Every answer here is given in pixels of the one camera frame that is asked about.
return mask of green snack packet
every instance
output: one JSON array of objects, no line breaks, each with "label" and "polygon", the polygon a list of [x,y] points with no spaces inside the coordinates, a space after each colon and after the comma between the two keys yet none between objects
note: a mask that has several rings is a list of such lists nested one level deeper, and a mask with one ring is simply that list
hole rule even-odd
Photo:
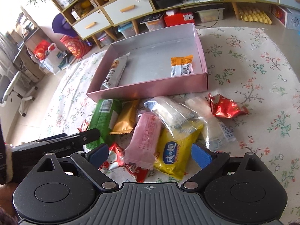
[{"label": "green snack packet", "polygon": [[113,136],[109,135],[122,110],[122,101],[116,99],[99,100],[92,116],[88,129],[97,128],[100,131],[100,139],[86,144],[90,150],[102,143],[111,143]]}]

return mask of red gift bag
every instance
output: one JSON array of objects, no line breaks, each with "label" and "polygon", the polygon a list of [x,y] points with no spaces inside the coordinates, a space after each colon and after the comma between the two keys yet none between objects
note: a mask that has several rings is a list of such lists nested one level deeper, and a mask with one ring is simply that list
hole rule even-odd
[{"label": "red gift bag", "polygon": [[50,42],[46,41],[46,40],[42,40],[37,47],[34,49],[33,53],[35,54],[35,57],[42,61],[46,58],[47,54],[47,50],[48,50],[48,46],[50,46]]},{"label": "red gift bag", "polygon": [[82,58],[91,50],[91,46],[87,45],[78,36],[70,37],[68,35],[64,35],[60,41],[77,59]]}]

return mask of white chair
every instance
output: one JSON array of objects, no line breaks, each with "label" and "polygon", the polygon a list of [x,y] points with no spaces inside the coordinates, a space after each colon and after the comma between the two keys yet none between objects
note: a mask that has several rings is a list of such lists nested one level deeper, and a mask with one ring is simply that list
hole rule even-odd
[{"label": "white chair", "polygon": [[[12,81],[9,80],[9,78],[6,75],[2,75],[0,78],[0,106],[4,107],[9,96],[11,97],[11,93],[15,92],[14,87],[17,84],[18,80],[21,77],[21,71],[18,71]],[[25,101],[35,100],[33,96],[31,96],[32,92],[34,90],[37,90],[38,88],[36,86],[32,87],[24,96],[17,93],[18,97],[21,99],[20,107],[19,107],[19,113],[21,116],[25,117],[26,113],[24,113],[24,107],[25,107]]]}]

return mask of black strap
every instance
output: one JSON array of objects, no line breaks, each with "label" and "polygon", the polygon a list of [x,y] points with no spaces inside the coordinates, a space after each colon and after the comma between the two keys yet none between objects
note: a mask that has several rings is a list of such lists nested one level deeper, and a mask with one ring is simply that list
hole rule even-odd
[{"label": "black strap", "polygon": [[6,152],[0,123],[0,184],[6,183]]}]

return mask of snack packet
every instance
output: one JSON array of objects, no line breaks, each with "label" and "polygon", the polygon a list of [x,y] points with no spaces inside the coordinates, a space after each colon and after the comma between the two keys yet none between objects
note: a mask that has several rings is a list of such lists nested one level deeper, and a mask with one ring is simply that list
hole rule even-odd
[{"label": "snack packet", "polygon": [[160,132],[161,121],[159,118],[150,112],[142,113],[130,144],[125,149],[124,162],[152,170]]},{"label": "snack packet", "polygon": [[189,122],[194,119],[193,113],[168,97],[154,97],[145,102],[144,106],[159,117],[177,140],[188,137],[196,130]]},{"label": "snack packet", "polygon": [[153,167],[162,173],[181,180],[191,155],[192,144],[197,140],[203,124],[198,124],[197,127],[196,131],[181,140],[174,139],[167,129],[163,129],[157,143],[157,158]]},{"label": "snack packet", "polygon": [[191,96],[184,103],[205,121],[202,136],[205,140],[206,148],[215,152],[221,146],[236,140],[231,130],[212,115],[210,106],[205,98]]},{"label": "snack packet", "polygon": [[227,99],[220,94],[211,96],[209,93],[208,96],[210,99],[211,112],[215,117],[232,119],[239,115],[246,115],[249,113],[245,106],[241,104],[239,106],[235,101]]},{"label": "snack packet", "polygon": [[171,58],[171,77],[192,74],[193,57],[193,55],[189,55],[186,57]]},{"label": "snack packet", "polygon": [[80,127],[77,128],[78,131],[79,131],[79,132],[86,131],[86,130],[88,129],[88,127],[89,127],[89,124],[90,124],[90,123],[89,123],[86,119],[83,120],[83,122],[82,122],[82,124],[80,125]]},{"label": "snack packet", "polygon": [[109,133],[113,129],[116,120],[122,110],[122,101],[116,99],[99,100],[92,116],[88,129],[97,128],[100,131],[100,139],[86,144],[90,150],[102,143],[111,143]]},{"label": "snack packet", "polygon": [[126,102],[110,134],[127,134],[134,129],[137,105],[140,100]]},{"label": "snack packet", "polygon": [[108,159],[100,166],[99,170],[106,171],[113,170],[118,167],[124,167],[138,183],[142,183],[148,174],[148,170],[129,164],[124,164],[122,156],[123,149],[117,143],[113,143],[109,147]]},{"label": "snack packet", "polygon": [[100,87],[100,90],[110,89],[118,86],[124,68],[126,66],[129,54],[130,52],[128,52],[124,56],[118,57],[113,61],[110,70],[108,71],[108,74],[105,80],[103,81],[102,86]]}]

